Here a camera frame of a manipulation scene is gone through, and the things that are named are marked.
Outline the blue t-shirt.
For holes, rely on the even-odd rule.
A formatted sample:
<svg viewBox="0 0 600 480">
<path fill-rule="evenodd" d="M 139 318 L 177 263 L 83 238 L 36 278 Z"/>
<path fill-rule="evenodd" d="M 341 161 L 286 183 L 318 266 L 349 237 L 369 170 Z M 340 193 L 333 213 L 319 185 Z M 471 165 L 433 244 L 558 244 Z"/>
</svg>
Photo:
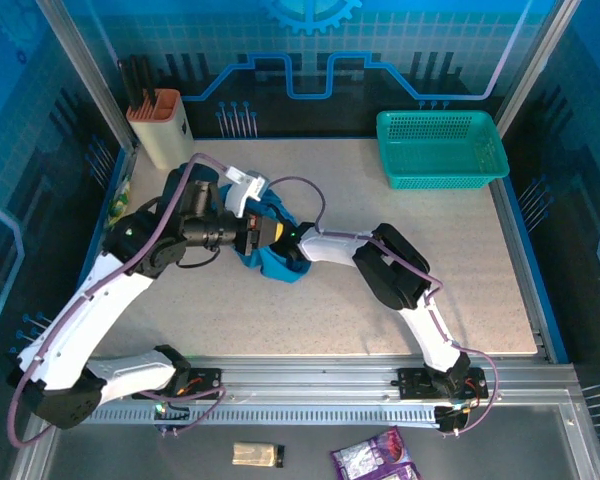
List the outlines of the blue t-shirt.
<svg viewBox="0 0 600 480">
<path fill-rule="evenodd" d="M 207 166 L 195 164 L 192 167 L 192 169 L 194 167 Z M 219 180 L 218 187 L 220 190 L 222 200 L 221 205 L 225 208 L 225 197 L 227 195 L 227 192 L 229 191 L 231 182 L 228 180 L 228 183 L 226 185 L 221 186 L 219 184 Z M 297 226 L 297 222 L 295 221 L 293 216 L 285 209 L 280 197 L 277 196 L 274 192 L 272 192 L 269 189 L 269 186 L 266 192 L 262 195 L 260 202 L 256 202 L 255 200 L 249 197 L 247 198 L 243 216 L 245 216 L 248 213 L 257 214 L 261 218 L 276 219 L 284 226 L 286 224 L 292 224 L 294 226 Z M 232 248 L 234 252 L 238 255 L 239 259 L 241 260 L 244 266 L 251 269 L 259 270 L 260 273 L 267 278 L 283 281 L 286 283 L 294 283 L 306 274 L 295 273 L 286 267 L 285 259 L 279 255 L 279 240 L 270 246 L 256 247 L 249 254 L 241 254 L 237 251 L 236 248 L 229 245 L 221 246 L 220 250 L 224 246 Z"/>
</svg>

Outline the green yellow patterned cloth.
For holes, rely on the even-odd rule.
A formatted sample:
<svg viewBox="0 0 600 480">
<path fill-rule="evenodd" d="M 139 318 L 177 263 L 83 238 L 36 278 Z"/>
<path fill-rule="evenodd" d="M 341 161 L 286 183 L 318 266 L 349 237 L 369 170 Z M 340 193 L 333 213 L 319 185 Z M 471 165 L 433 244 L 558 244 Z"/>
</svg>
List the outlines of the green yellow patterned cloth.
<svg viewBox="0 0 600 480">
<path fill-rule="evenodd" d="M 106 210 L 105 228 L 111 229 L 126 213 L 129 205 L 131 175 L 123 177 Z"/>
</svg>

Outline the beige utensil holder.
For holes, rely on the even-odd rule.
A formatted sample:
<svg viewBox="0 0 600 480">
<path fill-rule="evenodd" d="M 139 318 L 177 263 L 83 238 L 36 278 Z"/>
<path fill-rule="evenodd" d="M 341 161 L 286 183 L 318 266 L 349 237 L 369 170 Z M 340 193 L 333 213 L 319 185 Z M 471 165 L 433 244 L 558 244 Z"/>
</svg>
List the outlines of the beige utensil holder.
<svg viewBox="0 0 600 480">
<path fill-rule="evenodd" d="M 158 170 L 187 163 L 194 153 L 194 138 L 180 92 L 157 88 L 155 101 L 144 94 L 140 107 L 127 109 L 126 119 Z"/>
</svg>

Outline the teal plastic basket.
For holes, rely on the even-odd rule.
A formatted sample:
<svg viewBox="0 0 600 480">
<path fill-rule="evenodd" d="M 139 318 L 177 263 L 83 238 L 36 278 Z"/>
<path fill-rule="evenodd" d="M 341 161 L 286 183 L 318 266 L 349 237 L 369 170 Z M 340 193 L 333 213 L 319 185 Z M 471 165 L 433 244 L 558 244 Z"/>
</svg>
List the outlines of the teal plastic basket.
<svg viewBox="0 0 600 480">
<path fill-rule="evenodd" d="M 510 173 L 496 125 L 483 111 L 384 111 L 376 134 L 395 190 L 481 189 Z"/>
</svg>

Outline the small black controller board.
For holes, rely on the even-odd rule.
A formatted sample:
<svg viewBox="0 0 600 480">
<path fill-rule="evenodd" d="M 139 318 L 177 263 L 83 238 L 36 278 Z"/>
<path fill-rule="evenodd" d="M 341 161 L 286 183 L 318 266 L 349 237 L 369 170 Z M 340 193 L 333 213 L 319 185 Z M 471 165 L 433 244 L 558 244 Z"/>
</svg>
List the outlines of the small black controller board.
<svg viewBox="0 0 600 480">
<path fill-rule="evenodd" d="M 182 400 L 166 397 L 155 397 L 153 420 L 157 431 L 165 437 L 168 432 L 177 432 L 178 421 L 189 420 L 191 416 L 190 408 L 183 405 Z"/>
<path fill-rule="evenodd" d="M 442 434 L 459 435 L 469 426 L 473 408 L 469 405 L 436 406 L 435 423 Z"/>
</svg>

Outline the gold foil packet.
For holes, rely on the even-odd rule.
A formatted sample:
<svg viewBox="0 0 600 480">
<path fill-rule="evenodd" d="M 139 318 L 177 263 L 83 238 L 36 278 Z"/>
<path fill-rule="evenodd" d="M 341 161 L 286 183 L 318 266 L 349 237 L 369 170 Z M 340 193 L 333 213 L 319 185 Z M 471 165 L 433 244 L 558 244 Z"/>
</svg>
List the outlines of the gold foil packet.
<svg viewBox="0 0 600 480">
<path fill-rule="evenodd" d="M 284 466 L 285 446 L 271 443 L 236 442 L 233 444 L 232 464 L 263 468 Z"/>
</svg>

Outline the purple snack packet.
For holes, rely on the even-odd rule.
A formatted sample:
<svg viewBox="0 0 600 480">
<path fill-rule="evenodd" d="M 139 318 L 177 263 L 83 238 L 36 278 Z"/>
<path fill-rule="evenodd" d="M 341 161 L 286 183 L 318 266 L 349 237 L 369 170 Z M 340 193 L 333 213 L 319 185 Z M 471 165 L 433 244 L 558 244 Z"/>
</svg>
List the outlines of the purple snack packet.
<svg viewBox="0 0 600 480">
<path fill-rule="evenodd" d="M 337 480 L 423 480 L 396 426 L 330 457 Z"/>
</svg>

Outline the aluminium frame rail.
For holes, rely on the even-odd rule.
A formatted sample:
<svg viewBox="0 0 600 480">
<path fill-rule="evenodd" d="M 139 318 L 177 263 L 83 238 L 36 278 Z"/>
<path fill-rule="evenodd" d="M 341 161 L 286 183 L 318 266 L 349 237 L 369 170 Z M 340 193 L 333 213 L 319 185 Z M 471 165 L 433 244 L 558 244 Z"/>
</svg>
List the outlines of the aluminium frame rail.
<svg viewBox="0 0 600 480">
<path fill-rule="evenodd" d="M 219 368 L 227 404 L 394 405 L 400 402 L 391 382 L 397 370 L 421 367 L 423 359 L 405 355 L 371 356 L 220 356 L 191 357 L 194 367 Z M 471 364 L 484 370 L 488 387 L 499 374 L 497 406 L 545 405 L 583 397 L 570 364 L 536 357 L 504 357 L 496 367 L 481 357 Z"/>
</svg>

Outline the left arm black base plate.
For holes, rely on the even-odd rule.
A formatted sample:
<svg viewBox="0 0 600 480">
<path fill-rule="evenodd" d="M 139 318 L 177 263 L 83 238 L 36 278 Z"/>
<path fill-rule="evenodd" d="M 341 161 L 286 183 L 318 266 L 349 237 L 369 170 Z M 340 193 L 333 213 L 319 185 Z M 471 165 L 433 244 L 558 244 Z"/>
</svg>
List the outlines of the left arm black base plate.
<svg viewBox="0 0 600 480">
<path fill-rule="evenodd" d="M 185 397 L 218 388 L 222 382 L 219 368 L 178 370 L 165 387 L 151 391 L 160 397 Z"/>
</svg>

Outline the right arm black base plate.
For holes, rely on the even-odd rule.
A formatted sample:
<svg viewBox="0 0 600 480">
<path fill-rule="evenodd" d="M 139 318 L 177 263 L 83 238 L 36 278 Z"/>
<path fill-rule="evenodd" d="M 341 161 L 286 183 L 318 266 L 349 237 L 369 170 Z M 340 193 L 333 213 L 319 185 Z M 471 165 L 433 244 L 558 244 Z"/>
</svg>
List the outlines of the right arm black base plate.
<svg viewBox="0 0 600 480">
<path fill-rule="evenodd" d="M 469 368 L 466 373 L 439 374 L 428 368 L 401 368 L 392 384 L 401 400 L 487 399 L 489 390 L 484 371 Z"/>
</svg>

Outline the aluminium corner post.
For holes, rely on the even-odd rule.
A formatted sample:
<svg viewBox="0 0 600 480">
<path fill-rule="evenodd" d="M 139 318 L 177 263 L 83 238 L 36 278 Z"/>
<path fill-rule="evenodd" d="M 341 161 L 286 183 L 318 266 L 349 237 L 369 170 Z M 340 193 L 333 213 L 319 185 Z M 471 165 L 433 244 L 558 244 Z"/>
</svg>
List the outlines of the aluminium corner post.
<svg viewBox="0 0 600 480">
<path fill-rule="evenodd" d="M 74 69 L 94 100 L 119 145 L 127 153 L 136 149 L 136 138 L 120 110 L 105 77 L 62 0 L 35 0 Z"/>
<path fill-rule="evenodd" d="M 511 91 L 496 115 L 496 127 L 503 139 L 525 100 L 544 71 L 582 0 L 556 0 L 529 54 L 518 72 Z"/>
</svg>

